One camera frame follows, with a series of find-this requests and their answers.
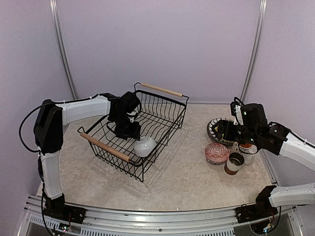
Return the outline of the white ceramic bowl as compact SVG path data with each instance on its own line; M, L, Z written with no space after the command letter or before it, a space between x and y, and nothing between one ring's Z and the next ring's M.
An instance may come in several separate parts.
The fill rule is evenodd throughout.
M147 157L156 145L153 138L142 136L139 140L135 141L134 152L138 157Z

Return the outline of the blue white patterned bowl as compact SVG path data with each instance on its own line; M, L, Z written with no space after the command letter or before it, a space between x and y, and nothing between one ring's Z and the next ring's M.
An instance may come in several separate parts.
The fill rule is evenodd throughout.
M222 144L211 143L205 147L206 160L213 165L221 165L229 158L229 150Z

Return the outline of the white calligraphy cup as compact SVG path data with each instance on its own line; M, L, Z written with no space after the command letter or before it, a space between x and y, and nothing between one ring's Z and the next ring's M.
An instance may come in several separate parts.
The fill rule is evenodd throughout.
M253 161L254 150L252 144L239 144L238 142L234 142L232 152L241 154L244 158L245 165L250 165Z

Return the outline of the brown white small cup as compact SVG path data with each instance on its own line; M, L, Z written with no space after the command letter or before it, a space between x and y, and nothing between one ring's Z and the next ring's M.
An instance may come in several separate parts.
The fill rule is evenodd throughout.
M243 155L238 152L232 152L227 159L224 170L228 175L235 175L239 172L244 162Z

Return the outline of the woven bamboo tray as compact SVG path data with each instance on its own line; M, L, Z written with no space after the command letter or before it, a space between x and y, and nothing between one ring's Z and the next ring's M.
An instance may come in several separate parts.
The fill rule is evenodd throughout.
M229 138L228 131L222 125L218 125L218 124L214 125L212 127L212 131L213 131L213 137L217 142L221 144L225 144L225 145L233 144L233 141L226 139L226 138Z

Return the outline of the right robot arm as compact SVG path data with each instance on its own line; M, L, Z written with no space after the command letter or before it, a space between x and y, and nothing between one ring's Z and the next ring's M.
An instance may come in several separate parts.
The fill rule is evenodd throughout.
M257 150L267 150L274 155L292 159L314 170L315 146L302 139L289 128L268 122L261 104L230 104L234 121L219 120L212 128L215 137L240 144L251 144ZM313 205L315 203L314 183L280 187L267 186L257 196L252 214L262 218L272 207L289 205Z

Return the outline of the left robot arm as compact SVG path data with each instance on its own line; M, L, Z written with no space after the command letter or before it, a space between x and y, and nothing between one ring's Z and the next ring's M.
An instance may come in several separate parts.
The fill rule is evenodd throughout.
M59 155L63 146L63 129L71 123L94 117L106 117L115 124L117 138L138 140L141 125L136 121L141 102L134 92L122 96L101 93L76 101L53 102L45 100L34 125L35 143L43 171L44 193L49 200L49 210L59 219L69 214L60 182Z

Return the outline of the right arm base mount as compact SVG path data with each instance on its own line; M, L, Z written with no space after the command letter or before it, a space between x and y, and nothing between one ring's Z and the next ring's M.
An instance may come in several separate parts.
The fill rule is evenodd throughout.
M241 205L235 208L238 223L255 221L278 214L276 207L272 207L267 196L257 196L252 205Z

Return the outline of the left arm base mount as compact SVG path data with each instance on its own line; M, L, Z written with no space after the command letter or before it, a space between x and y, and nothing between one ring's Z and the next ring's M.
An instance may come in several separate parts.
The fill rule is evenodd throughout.
M48 199L45 202L43 214L55 219L67 221L68 223L82 224L85 219L86 209L67 205L64 197L61 196L53 200Z

